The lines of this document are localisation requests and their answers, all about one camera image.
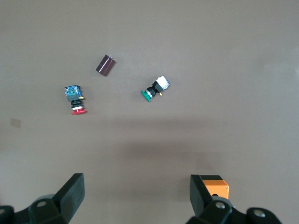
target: brown tape patch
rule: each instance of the brown tape patch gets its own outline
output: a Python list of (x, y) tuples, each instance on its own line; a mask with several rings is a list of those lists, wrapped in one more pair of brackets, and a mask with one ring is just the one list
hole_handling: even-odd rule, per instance
[(17, 120), (17, 119), (11, 118), (10, 119), (10, 126), (11, 127), (18, 127), (18, 128), (20, 128), (21, 127), (21, 121)]

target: screw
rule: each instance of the screw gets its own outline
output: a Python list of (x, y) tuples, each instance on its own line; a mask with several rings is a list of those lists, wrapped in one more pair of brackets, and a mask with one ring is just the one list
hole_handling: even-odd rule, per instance
[(258, 210), (258, 209), (255, 209), (255, 210), (253, 211), (253, 213), (254, 213), (256, 216), (260, 217), (260, 218), (265, 218), (265, 217), (266, 217), (266, 214), (263, 213), (261, 210)]
[(216, 207), (218, 209), (224, 209), (225, 208), (225, 205), (222, 203), (222, 202), (216, 202)]
[(38, 204), (37, 204), (37, 207), (40, 208), (40, 207), (43, 207), (43, 206), (45, 206), (45, 205), (46, 205), (46, 202), (44, 201), (44, 202), (40, 202), (40, 203), (38, 203)]

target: silver screw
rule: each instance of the silver screw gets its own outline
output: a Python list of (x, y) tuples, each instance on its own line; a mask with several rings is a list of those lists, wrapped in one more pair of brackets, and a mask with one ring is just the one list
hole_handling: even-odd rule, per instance
[(40, 208), (40, 207), (43, 207), (43, 206), (45, 206), (45, 205), (46, 205), (46, 202), (44, 201), (44, 202), (40, 202), (40, 203), (38, 203), (38, 204), (37, 204), (37, 207)]
[(263, 211), (258, 210), (258, 209), (255, 209), (255, 210), (253, 211), (253, 213), (254, 213), (256, 216), (261, 217), (261, 218), (265, 218), (265, 217), (266, 217), (266, 214), (263, 213)]
[(216, 207), (218, 209), (224, 209), (225, 208), (225, 205), (222, 203), (222, 202), (216, 202)]

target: bolt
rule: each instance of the bolt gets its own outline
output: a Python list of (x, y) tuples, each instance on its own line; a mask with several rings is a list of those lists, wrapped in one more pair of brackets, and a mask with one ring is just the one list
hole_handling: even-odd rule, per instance
[(254, 213), (256, 216), (260, 217), (260, 218), (265, 218), (265, 217), (266, 217), (266, 214), (265, 214), (264, 212), (262, 212), (261, 210), (258, 210), (258, 209), (255, 209), (255, 210), (253, 211), (253, 213)]
[(225, 208), (225, 205), (222, 203), (222, 202), (216, 202), (216, 207), (218, 209), (224, 209)]
[(38, 204), (37, 204), (37, 207), (40, 208), (40, 207), (43, 207), (43, 206), (45, 206), (45, 205), (46, 205), (46, 202), (43, 201), (43, 202), (38, 203)]

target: gray floor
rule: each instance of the gray floor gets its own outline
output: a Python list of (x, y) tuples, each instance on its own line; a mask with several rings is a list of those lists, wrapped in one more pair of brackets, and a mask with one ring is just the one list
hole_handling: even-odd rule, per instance
[[(1, 205), (83, 172), (72, 224), (183, 224), (190, 174), (217, 174), (241, 212), (298, 222), (297, 0), (0, 4)], [(148, 103), (140, 91), (161, 75), (171, 86)], [(84, 115), (71, 115), (73, 84)]]

